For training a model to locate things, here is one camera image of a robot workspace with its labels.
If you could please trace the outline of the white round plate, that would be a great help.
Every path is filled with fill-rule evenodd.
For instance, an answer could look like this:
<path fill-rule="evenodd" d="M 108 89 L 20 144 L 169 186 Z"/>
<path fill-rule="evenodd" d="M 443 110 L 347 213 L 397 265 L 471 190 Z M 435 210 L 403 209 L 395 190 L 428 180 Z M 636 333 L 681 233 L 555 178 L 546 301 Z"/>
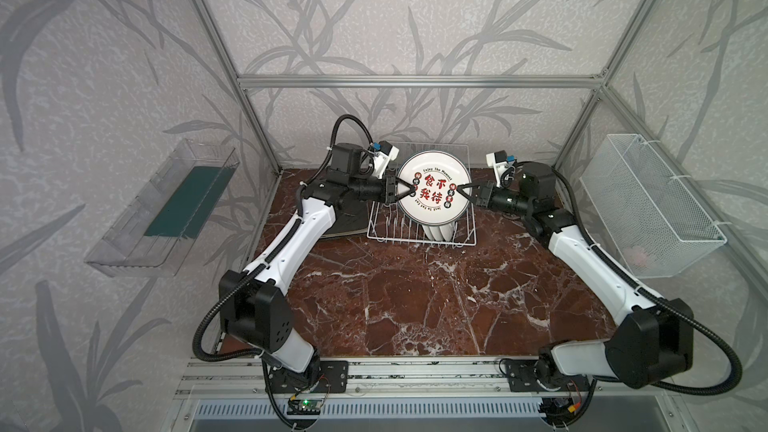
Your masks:
<path fill-rule="evenodd" d="M 422 225 L 454 223 L 470 205 L 458 192 L 459 185 L 470 182 L 470 173 L 457 157 L 447 152 L 417 153 L 400 166 L 397 177 L 415 188 L 398 203 L 400 209 Z"/>
<path fill-rule="evenodd" d="M 425 236 L 426 236 L 426 238 L 428 240 L 433 241 L 433 242 L 442 242 L 443 241 L 443 237 L 442 237 L 442 234 L 441 234 L 441 231 L 440 231 L 439 227 L 423 225 L 422 228 L 423 228 L 424 234 L 425 234 Z"/>
<path fill-rule="evenodd" d="M 453 237 L 453 225 L 445 224 L 430 228 L 435 241 L 450 242 Z"/>
<path fill-rule="evenodd" d="M 452 242 L 455 239 L 457 233 L 457 223 L 452 222 L 440 227 L 441 234 L 445 241 Z"/>

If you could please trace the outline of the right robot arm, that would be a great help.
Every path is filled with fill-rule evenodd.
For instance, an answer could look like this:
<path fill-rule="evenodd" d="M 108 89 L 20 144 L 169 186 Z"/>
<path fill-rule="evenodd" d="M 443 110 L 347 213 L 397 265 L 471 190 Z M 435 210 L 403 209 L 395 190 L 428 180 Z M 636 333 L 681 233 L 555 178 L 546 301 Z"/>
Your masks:
<path fill-rule="evenodd" d="M 616 381 L 632 389 L 653 386 L 693 395 L 717 396 L 735 389 L 743 366 L 734 349 L 694 317 L 681 299 L 668 300 L 614 260 L 588 233 L 578 208 L 556 205 L 562 184 L 571 202 L 573 187 L 562 173 L 539 162 L 524 161 L 517 190 L 501 182 L 466 183 L 456 191 L 473 205 L 520 217 L 528 234 L 563 261 L 589 287 L 616 325 L 607 340 L 568 341 L 544 348 L 542 361 L 554 374 L 585 375 Z M 693 366 L 694 334 L 713 343 L 726 357 L 729 371 L 710 386 L 683 386 L 670 377 Z"/>

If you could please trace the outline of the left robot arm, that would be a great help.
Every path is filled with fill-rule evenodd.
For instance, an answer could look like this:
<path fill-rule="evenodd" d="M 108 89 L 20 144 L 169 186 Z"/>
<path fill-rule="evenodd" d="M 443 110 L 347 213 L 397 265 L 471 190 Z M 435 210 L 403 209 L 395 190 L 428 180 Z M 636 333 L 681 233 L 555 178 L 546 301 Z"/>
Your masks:
<path fill-rule="evenodd" d="M 414 190 L 388 170 L 399 155 L 396 146 L 374 141 L 369 132 L 362 146 L 338 142 L 346 121 L 362 123 L 351 114 L 336 120 L 321 166 L 297 187 L 290 221 L 242 271 L 228 271 L 220 279 L 219 299 L 193 335 L 196 359 L 216 363 L 253 356 L 264 370 L 280 371 L 296 391 L 320 381 L 320 356 L 294 327 L 286 299 L 291 283 L 344 206 L 395 204 Z"/>

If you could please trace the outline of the pink object in basket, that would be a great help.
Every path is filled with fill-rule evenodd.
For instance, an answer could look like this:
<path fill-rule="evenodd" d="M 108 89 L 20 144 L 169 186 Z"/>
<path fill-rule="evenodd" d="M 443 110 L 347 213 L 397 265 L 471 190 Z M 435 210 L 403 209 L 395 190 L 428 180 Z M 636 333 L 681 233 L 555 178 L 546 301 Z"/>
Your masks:
<path fill-rule="evenodd" d="M 641 246 L 633 246 L 623 250 L 627 264 L 635 268 L 647 268 L 653 257 Z"/>

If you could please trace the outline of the left green circuit board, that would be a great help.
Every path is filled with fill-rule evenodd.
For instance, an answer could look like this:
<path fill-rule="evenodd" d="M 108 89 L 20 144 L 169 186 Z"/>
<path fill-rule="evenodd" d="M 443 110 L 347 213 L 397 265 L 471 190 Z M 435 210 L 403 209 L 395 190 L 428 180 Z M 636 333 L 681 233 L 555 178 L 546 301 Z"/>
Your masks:
<path fill-rule="evenodd" d="M 317 398 L 291 398 L 288 400 L 288 414 L 295 416 L 320 415 L 324 406 L 323 399 Z"/>

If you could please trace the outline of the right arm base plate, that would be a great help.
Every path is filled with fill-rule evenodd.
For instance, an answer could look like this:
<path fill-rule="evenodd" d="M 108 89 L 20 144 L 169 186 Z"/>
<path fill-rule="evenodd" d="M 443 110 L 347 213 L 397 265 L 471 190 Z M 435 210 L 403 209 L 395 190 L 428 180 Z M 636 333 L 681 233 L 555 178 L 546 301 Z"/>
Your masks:
<path fill-rule="evenodd" d="M 502 358 L 498 362 L 498 370 L 507 380 L 511 392 L 586 394 L 590 389 L 586 376 L 549 375 L 538 366 L 537 359 Z"/>

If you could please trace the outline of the white mesh wall basket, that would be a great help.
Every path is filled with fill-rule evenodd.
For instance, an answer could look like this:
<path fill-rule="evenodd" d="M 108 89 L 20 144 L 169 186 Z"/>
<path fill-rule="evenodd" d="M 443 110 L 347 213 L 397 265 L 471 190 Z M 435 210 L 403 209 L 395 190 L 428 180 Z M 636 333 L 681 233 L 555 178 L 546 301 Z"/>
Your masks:
<path fill-rule="evenodd" d="M 638 134 L 609 134 L 580 178 L 624 266 L 637 278 L 682 273 L 727 243 L 703 208 L 653 145 Z M 625 248 L 641 246 L 653 260 L 635 268 Z"/>

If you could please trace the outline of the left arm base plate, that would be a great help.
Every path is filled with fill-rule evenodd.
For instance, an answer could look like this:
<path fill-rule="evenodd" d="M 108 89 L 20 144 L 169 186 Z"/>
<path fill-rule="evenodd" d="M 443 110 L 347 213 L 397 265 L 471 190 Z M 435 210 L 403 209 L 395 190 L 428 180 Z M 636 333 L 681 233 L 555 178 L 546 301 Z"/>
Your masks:
<path fill-rule="evenodd" d="M 349 378 L 349 362 L 313 359 L 304 372 L 287 368 L 270 369 L 267 380 L 274 393 L 344 393 Z"/>

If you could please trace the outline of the clear plastic wall bin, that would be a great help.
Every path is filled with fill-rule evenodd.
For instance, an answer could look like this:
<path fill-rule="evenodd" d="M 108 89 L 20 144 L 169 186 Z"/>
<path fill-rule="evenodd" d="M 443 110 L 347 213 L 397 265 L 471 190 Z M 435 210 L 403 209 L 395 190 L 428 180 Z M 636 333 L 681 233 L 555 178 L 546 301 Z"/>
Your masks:
<path fill-rule="evenodd" d="M 112 278 L 175 276 L 239 164 L 233 146 L 181 140 L 85 263 Z"/>

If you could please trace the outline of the aluminium mounting rail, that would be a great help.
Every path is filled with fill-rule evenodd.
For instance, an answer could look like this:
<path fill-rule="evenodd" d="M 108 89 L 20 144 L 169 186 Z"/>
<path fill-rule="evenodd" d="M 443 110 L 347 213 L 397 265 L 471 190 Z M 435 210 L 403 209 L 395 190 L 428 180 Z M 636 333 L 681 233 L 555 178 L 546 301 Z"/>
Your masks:
<path fill-rule="evenodd" d="M 349 362 L 344 393 L 334 399 L 417 397 L 573 397 L 584 393 L 511 392 L 494 356 L 343 357 Z M 181 399 L 264 398 L 267 374 L 255 358 L 220 363 L 190 361 L 173 397 Z"/>

